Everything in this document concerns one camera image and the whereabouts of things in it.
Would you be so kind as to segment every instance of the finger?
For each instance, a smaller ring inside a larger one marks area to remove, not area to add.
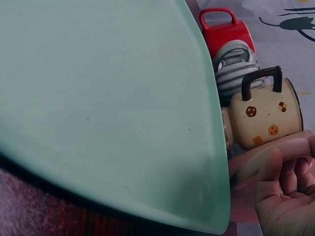
[[[279,182],[284,195],[297,191],[297,178],[294,172],[295,164],[296,159],[286,161],[282,165]]]
[[[259,170],[255,196],[255,208],[259,216],[283,202],[278,182],[282,162],[281,152],[277,148],[273,148]]]
[[[304,138],[284,140],[273,146],[283,154],[283,161],[289,161],[298,157],[310,157],[312,155],[309,141]],[[258,173],[259,168],[265,161],[266,153],[271,147],[254,155],[247,163],[241,167],[230,179],[230,185],[233,187],[241,182],[250,179]]]
[[[314,199],[311,198],[310,196],[307,196],[303,193],[297,192],[297,191],[293,191],[291,193],[288,194],[288,197],[290,198],[295,198],[295,199],[299,199],[303,204],[308,205],[311,204],[312,202],[314,202]]]
[[[266,143],[259,147],[256,147],[252,150],[245,152],[244,154],[232,158],[228,161],[228,169],[229,169],[229,176],[231,177],[237,170],[239,170],[249,159],[251,159],[254,155],[259,153],[260,151],[268,148],[268,147],[276,147],[279,143],[284,142],[286,140],[295,139],[295,138],[304,138],[307,139],[308,137],[314,135],[315,133],[310,130],[305,130],[302,132],[298,132],[292,135],[285,136],[281,139],[274,140],[272,142]]]
[[[307,159],[300,158],[295,167],[295,173],[297,177],[299,192],[305,193],[306,195],[314,194],[315,179],[313,175],[309,172],[310,164],[308,164]]]

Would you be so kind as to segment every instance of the cream mug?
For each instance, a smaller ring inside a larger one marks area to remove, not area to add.
[[[252,82],[267,76],[273,77],[273,85],[251,89]],[[242,91],[221,112],[227,148],[237,143],[249,150],[303,130],[297,94],[290,80],[282,78],[280,66],[244,76]]]
[[[220,99],[230,102],[241,91],[242,79],[248,73],[260,69],[255,53],[246,42],[232,40],[225,43],[213,58],[213,68]],[[264,78],[251,84],[251,88],[264,87]]]

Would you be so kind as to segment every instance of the gray striped mug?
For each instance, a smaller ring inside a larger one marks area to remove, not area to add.
[[[213,59],[213,67],[220,99],[228,102],[241,91],[242,79],[260,69],[255,53],[242,40],[224,44]],[[265,87],[264,78],[251,84],[251,88]]]

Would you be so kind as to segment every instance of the mug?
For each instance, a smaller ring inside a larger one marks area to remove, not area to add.
[[[209,12],[227,12],[232,17],[230,23],[218,24],[209,26],[205,22],[204,16]],[[247,26],[243,21],[238,21],[232,10],[228,8],[208,8],[204,9],[199,14],[199,20],[202,27],[202,34],[208,46],[211,58],[214,58],[219,49],[227,42],[239,39],[246,42],[249,47],[255,52],[252,37]]]
[[[242,40],[225,43],[213,59],[213,68],[220,100],[229,102],[231,97],[241,91],[245,75],[260,69],[255,53]],[[251,84],[251,88],[265,86],[264,78]]]
[[[267,76],[273,77],[273,85],[251,89],[252,82]],[[250,150],[303,130],[299,99],[280,66],[244,76],[242,91],[221,112],[227,148],[235,142]]]

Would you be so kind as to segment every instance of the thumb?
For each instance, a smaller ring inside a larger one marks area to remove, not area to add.
[[[273,148],[258,172],[255,209],[260,222],[264,222],[263,218],[267,217],[268,212],[283,202],[279,185],[282,163],[282,153],[279,149]]]
[[[266,153],[266,158],[258,172],[256,187],[256,203],[275,196],[280,199],[279,176],[283,164],[283,155],[279,149],[273,148]]]

